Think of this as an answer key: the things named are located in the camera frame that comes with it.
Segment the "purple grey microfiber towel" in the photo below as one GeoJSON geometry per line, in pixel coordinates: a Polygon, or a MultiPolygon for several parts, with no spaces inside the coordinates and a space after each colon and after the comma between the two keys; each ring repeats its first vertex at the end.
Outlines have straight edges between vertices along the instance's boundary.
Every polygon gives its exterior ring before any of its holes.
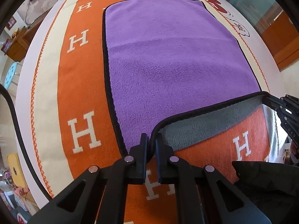
{"type": "Polygon", "coordinates": [[[258,94],[239,42],[198,0],[128,0],[103,12],[108,110],[120,153],[160,132],[181,150],[238,124],[257,98],[198,116],[199,109],[258,94]]]}

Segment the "orange framed glass door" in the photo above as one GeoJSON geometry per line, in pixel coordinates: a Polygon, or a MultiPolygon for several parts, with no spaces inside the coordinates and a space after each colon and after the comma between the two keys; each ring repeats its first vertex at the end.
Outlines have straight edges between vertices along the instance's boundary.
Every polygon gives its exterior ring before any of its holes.
{"type": "Polygon", "coordinates": [[[282,10],[261,34],[280,71],[298,60],[298,31],[282,10]]]}

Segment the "yellow plastic stool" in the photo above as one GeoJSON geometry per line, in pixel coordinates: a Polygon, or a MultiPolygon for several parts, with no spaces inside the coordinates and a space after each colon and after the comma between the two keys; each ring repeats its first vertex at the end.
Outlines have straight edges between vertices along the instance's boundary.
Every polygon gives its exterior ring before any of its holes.
{"type": "Polygon", "coordinates": [[[10,168],[12,179],[17,187],[28,188],[17,153],[7,155],[7,163],[10,168]]]}

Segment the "blue round stool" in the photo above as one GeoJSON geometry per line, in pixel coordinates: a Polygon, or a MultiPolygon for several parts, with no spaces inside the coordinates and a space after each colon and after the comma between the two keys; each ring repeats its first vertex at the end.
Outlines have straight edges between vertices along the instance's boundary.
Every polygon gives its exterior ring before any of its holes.
{"type": "Polygon", "coordinates": [[[4,79],[4,88],[6,90],[9,89],[11,84],[14,85],[18,85],[15,81],[14,81],[14,76],[19,76],[19,74],[16,72],[18,65],[21,65],[19,62],[14,62],[10,68],[7,71],[6,77],[4,79]]]}

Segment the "wooden tv cabinet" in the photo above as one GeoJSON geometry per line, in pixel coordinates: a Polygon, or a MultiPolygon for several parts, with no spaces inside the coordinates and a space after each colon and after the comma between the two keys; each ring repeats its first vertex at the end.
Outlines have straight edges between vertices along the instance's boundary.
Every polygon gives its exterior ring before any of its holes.
{"type": "Polygon", "coordinates": [[[1,51],[13,61],[20,62],[27,54],[28,48],[41,23],[49,10],[40,15],[30,26],[17,30],[13,38],[8,38],[1,47],[1,51]]]}

